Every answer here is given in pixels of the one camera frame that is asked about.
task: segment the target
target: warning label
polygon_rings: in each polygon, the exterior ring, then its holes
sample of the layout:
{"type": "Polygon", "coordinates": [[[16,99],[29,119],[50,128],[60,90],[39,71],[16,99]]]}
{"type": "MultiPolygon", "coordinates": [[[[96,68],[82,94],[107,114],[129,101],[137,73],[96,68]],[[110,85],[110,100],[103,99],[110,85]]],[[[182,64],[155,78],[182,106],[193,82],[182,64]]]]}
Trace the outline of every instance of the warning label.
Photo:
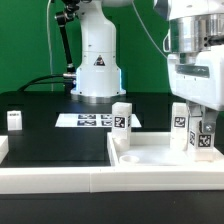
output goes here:
{"type": "Polygon", "coordinates": [[[95,66],[105,66],[105,63],[103,61],[103,58],[101,55],[96,59],[96,62],[94,63],[95,66]]]}

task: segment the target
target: small white cube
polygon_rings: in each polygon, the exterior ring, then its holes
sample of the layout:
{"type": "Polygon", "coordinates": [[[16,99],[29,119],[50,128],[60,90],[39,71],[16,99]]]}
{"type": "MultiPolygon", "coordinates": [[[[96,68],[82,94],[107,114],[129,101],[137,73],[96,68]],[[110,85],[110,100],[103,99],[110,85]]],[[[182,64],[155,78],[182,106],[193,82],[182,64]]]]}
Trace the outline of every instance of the small white cube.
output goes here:
{"type": "Polygon", "coordinates": [[[21,111],[7,112],[8,131],[22,130],[22,115],[21,111]]]}

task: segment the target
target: white surface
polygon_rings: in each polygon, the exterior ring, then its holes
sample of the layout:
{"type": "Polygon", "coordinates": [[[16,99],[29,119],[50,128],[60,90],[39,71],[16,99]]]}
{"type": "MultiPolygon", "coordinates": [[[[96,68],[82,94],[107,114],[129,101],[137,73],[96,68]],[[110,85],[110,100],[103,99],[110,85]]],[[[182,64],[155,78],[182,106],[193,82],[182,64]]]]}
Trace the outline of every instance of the white surface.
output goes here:
{"type": "MultiPolygon", "coordinates": [[[[131,118],[131,126],[134,128],[139,128],[141,127],[141,124],[136,117],[135,114],[132,114],[131,118]]],[[[112,115],[111,114],[60,114],[57,122],[56,122],[56,127],[112,127],[112,115]],[[79,119],[79,115],[85,116],[87,115],[87,119],[79,119]],[[96,115],[95,119],[89,119],[88,115],[96,115]],[[102,119],[101,115],[106,116],[108,119],[102,119]],[[92,125],[83,125],[83,126],[78,126],[78,121],[89,121],[89,124],[93,120],[96,120],[96,126],[92,125]],[[103,126],[102,121],[109,122],[108,125],[103,126]]]]}

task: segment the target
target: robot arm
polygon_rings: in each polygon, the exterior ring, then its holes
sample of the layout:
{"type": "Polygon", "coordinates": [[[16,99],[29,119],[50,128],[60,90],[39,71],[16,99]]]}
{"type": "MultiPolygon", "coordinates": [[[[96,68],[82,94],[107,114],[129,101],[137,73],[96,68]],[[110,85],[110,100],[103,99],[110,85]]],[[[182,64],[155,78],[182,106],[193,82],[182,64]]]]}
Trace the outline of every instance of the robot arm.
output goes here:
{"type": "Polygon", "coordinates": [[[202,132],[214,133],[224,110],[223,1],[154,0],[154,8],[170,24],[164,42],[171,90],[189,101],[190,114],[200,105],[202,132]]]}

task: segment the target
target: black cable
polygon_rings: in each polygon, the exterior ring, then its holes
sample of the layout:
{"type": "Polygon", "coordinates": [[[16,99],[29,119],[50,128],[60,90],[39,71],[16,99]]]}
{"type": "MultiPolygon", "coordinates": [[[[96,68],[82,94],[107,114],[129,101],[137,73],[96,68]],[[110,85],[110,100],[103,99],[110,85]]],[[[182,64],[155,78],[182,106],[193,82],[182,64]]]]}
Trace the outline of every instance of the black cable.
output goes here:
{"type": "Polygon", "coordinates": [[[64,84],[64,82],[57,82],[57,81],[54,81],[54,82],[35,82],[35,83],[30,83],[30,84],[27,84],[27,85],[24,85],[23,89],[22,90],[18,90],[18,91],[24,91],[27,87],[31,86],[31,85],[42,85],[42,84],[64,84]]]}
{"type": "Polygon", "coordinates": [[[33,85],[34,83],[41,81],[41,80],[46,80],[46,79],[52,79],[52,78],[63,78],[63,75],[47,75],[47,76],[42,76],[36,79],[31,80],[27,84],[21,86],[17,91],[24,91],[28,86],[33,85]]]}

